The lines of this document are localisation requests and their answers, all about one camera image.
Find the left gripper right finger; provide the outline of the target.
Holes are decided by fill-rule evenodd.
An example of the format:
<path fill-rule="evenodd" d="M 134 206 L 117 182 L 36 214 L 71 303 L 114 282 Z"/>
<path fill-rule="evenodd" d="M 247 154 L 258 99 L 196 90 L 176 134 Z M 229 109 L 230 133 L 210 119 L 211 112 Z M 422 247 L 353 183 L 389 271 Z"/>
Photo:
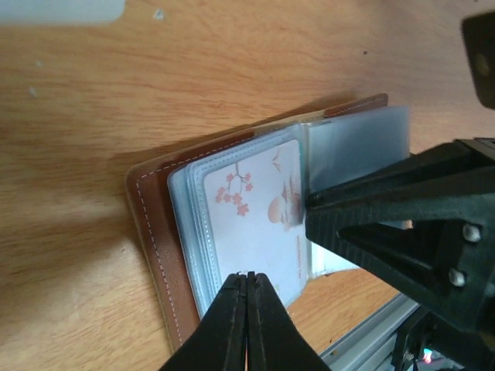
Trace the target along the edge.
<path fill-rule="evenodd" d="M 247 275 L 247 368 L 328 370 L 301 336 L 266 274 Z"/>

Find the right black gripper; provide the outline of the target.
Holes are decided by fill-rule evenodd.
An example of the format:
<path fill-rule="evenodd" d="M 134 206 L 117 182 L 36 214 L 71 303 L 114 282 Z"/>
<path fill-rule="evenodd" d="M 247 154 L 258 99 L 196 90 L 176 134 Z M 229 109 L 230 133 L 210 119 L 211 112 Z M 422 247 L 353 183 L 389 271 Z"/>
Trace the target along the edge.
<path fill-rule="evenodd" d="M 306 236 L 446 321 L 431 337 L 494 368 L 494 140 L 456 140 L 315 192 Z"/>

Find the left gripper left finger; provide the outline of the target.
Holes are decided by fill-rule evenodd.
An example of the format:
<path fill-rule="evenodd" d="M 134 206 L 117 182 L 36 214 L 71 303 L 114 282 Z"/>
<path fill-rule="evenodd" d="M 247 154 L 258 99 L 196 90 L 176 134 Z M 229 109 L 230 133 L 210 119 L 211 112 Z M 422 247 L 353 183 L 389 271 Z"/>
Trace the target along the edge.
<path fill-rule="evenodd" d="M 246 361 L 247 277 L 231 274 L 195 332 L 162 370 L 243 370 Z"/>

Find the brown leather card holder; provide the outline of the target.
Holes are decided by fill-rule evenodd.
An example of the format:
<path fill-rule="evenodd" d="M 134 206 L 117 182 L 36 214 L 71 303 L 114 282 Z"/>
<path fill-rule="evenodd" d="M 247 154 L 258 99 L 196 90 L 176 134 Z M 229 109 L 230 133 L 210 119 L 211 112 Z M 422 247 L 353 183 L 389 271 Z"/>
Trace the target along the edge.
<path fill-rule="evenodd" d="M 224 282 L 217 284 L 211 269 L 213 255 L 205 234 L 208 210 L 198 167 L 246 146 L 286 138 L 300 145 L 306 282 L 299 298 L 310 281 L 353 269 L 348 260 L 306 237 L 307 195 L 406 158 L 409 112 L 404 106 L 391 106 L 386 94 L 377 94 L 239 128 L 129 170 L 128 200 L 173 350 L 193 334 Z"/>

